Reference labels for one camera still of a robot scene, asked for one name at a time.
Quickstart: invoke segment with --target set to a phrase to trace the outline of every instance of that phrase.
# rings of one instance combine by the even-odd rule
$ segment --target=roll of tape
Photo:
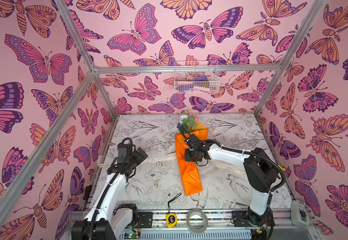
[[[199,216],[201,216],[201,218],[202,218],[202,220],[203,220],[203,228],[198,228],[198,229],[196,229],[196,228],[194,228],[193,226],[191,226],[191,224],[190,224],[190,218],[192,217],[192,216],[194,216],[194,215],[199,215]],[[199,235],[199,234],[202,234],[202,233],[204,233],[205,231],[206,231],[206,229],[207,229],[207,226],[208,226],[208,224],[209,224],[209,221],[208,221],[208,219],[207,219],[207,216],[206,216],[206,214],[203,212],[203,211],[201,211],[200,209],[193,209],[193,210],[191,210],[191,211],[189,211],[188,213],[187,213],[187,218],[186,218],[186,224],[187,224],[187,229],[191,232],[191,233],[193,233],[193,234],[195,234],[195,235]]]

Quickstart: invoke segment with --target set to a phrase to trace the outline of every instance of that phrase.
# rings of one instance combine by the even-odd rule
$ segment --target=floral tabletop
[[[198,120],[209,128],[208,138],[238,149],[260,147],[273,160],[263,133],[253,114],[198,114]],[[235,167],[209,161],[198,167],[203,191],[185,196],[178,163],[174,135],[178,133],[180,116],[172,115],[121,115],[109,146],[105,163],[118,155],[116,145],[123,138],[131,137],[136,147],[146,151],[148,158],[128,180],[126,191],[119,198],[121,203],[134,203],[138,209],[167,209],[167,202],[178,193],[180,197],[170,203],[170,209],[236,209],[247,208],[251,201],[252,187],[245,175]],[[93,201],[99,197],[107,169],[102,169]],[[284,185],[272,199],[272,208],[290,208],[291,196]]]

